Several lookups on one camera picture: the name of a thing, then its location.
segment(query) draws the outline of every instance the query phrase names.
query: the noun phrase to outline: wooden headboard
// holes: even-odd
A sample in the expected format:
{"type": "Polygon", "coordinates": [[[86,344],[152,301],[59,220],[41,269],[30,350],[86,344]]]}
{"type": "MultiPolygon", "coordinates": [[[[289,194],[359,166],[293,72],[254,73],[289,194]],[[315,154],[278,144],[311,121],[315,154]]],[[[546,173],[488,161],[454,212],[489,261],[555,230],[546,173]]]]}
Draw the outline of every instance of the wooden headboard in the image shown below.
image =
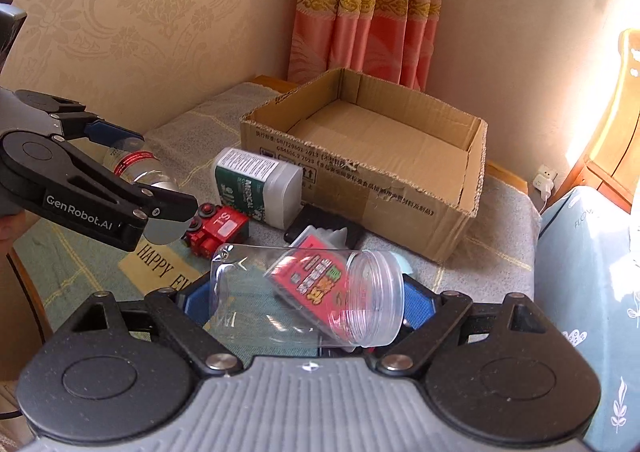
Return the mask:
{"type": "Polygon", "coordinates": [[[587,185],[631,211],[640,174],[640,30],[623,31],[618,50],[622,64],[609,106],[550,205],[573,187],[587,185]]]}

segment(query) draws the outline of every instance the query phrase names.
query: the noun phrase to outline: toy wheel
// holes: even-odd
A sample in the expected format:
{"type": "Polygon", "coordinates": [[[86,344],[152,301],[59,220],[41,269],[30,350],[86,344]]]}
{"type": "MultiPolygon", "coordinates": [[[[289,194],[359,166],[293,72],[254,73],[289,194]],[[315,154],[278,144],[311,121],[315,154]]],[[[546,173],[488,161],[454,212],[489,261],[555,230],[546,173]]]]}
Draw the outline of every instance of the toy wheel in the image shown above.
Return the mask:
{"type": "Polygon", "coordinates": [[[198,208],[198,216],[201,219],[209,219],[210,217],[213,217],[213,215],[216,213],[216,210],[218,210],[218,207],[215,206],[215,204],[203,203],[200,205],[200,208],[198,208]]]}
{"type": "Polygon", "coordinates": [[[202,228],[202,219],[200,219],[198,216],[195,216],[191,220],[191,224],[187,228],[187,233],[197,232],[201,228],[202,228]]]}

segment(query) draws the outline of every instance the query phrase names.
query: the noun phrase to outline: charger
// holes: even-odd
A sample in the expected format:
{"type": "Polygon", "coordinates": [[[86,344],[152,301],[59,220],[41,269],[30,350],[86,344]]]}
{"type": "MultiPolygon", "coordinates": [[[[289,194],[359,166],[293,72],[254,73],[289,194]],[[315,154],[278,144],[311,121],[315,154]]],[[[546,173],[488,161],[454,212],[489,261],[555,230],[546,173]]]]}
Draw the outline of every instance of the charger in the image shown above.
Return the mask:
{"type": "Polygon", "coordinates": [[[554,189],[554,182],[548,177],[538,174],[533,180],[533,187],[540,190],[540,196],[543,201],[547,201],[551,197],[551,191],[554,189]]]}

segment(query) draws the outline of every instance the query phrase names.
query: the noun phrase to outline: ridged gray surface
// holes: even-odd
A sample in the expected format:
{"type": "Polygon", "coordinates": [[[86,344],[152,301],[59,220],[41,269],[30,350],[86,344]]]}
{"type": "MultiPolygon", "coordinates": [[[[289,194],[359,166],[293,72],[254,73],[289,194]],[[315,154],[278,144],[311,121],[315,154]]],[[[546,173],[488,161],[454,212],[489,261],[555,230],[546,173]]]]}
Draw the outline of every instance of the ridged gray surface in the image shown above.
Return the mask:
{"type": "MultiPolygon", "coordinates": [[[[79,452],[48,438],[26,452],[79,452]]],[[[155,433],[101,452],[487,452],[444,425],[411,381],[361,358],[256,358],[242,374],[206,381],[188,409],[155,433]]],[[[548,452],[586,452],[578,442],[548,452]]]]}

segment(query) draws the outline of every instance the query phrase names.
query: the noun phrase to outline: blue bed cover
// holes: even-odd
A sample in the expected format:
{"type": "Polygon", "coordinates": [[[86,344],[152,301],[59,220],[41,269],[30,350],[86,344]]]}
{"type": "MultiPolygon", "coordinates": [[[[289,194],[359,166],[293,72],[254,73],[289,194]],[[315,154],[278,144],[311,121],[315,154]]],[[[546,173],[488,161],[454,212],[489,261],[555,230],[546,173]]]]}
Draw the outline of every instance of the blue bed cover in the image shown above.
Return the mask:
{"type": "Polygon", "coordinates": [[[630,216],[588,187],[542,215],[535,301],[590,363],[602,397],[586,435],[598,451],[640,443],[640,268],[630,216]]]}

